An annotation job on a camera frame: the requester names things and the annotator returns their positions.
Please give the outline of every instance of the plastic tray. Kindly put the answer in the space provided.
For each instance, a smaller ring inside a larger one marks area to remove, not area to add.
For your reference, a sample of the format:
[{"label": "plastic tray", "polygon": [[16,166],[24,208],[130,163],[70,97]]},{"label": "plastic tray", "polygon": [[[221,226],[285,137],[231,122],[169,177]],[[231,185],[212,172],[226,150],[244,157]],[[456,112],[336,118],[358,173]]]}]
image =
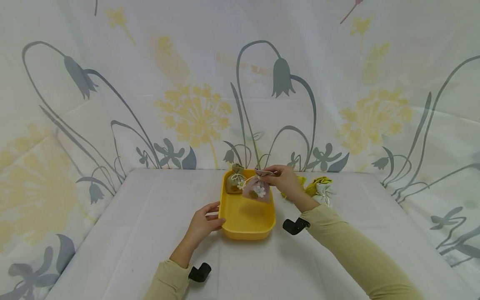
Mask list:
[{"label": "plastic tray", "polygon": [[[275,207],[270,191],[270,202],[263,203],[244,198],[241,193],[227,194],[225,183],[233,174],[230,170],[223,176],[222,195],[220,196],[219,217],[227,219],[222,232],[233,240],[263,240],[268,237],[275,225]],[[255,175],[255,170],[245,170],[246,178]]]}]

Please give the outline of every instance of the fabric backdrop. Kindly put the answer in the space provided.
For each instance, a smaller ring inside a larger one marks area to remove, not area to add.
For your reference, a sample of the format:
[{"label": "fabric backdrop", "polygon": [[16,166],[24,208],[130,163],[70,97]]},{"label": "fabric backdrop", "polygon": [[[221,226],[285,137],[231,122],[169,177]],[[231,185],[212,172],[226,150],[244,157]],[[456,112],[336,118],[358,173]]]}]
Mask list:
[{"label": "fabric backdrop", "polygon": [[480,296],[476,0],[8,0],[0,300],[43,299],[133,168],[375,173]]}]

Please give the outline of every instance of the brown pouch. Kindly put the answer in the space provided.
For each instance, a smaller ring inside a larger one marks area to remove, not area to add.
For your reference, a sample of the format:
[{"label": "brown pouch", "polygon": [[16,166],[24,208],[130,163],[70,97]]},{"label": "brown pouch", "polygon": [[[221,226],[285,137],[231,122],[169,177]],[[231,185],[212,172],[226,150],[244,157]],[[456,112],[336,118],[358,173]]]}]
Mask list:
[{"label": "brown pouch", "polygon": [[233,174],[227,178],[225,183],[225,190],[228,194],[238,194],[242,192],[241,187],[245,183],[244,168],[239,164],[233,164],[232,170]]}]

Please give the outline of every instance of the beige sleeve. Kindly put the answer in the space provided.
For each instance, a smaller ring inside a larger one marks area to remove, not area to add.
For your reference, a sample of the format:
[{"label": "beige sleeve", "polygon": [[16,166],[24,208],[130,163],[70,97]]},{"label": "beige sleeve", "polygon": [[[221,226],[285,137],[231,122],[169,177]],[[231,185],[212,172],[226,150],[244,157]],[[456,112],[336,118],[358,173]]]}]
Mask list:
[{"label": "beige sleeve", "polygon": [[187,290],[192,266],[184,269],[170,259],[158,265],[144,300],[181,300]]},{"label": "beige sleeve", "polygon": [[304,212],[308,232],[373,300],[420,300],[420,291],[385,252],[326,205]]}]

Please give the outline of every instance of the black wrist strap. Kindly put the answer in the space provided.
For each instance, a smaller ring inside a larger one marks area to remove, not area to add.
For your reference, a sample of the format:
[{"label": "black wrist strap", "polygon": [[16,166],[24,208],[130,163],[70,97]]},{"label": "black wrist strap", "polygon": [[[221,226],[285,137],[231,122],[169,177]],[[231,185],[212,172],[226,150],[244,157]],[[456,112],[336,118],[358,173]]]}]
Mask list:
[{"label": "black wrist strap", "polygon": [[203,263],[199,269],[193,267],[190,274],[188,274],[188,278],[195,282],[204,282],[210,271],[212,271],[212,268],[207,263]]},{"label": "black wrist strap", "polygon": [[310,223],[305,221],[302,218],[298,218],[296,222],[293,222],[290,219],[286,219],[283,222],[283,229],[291,235],[297,235],[302,231],[304,228],[310,227]]}]

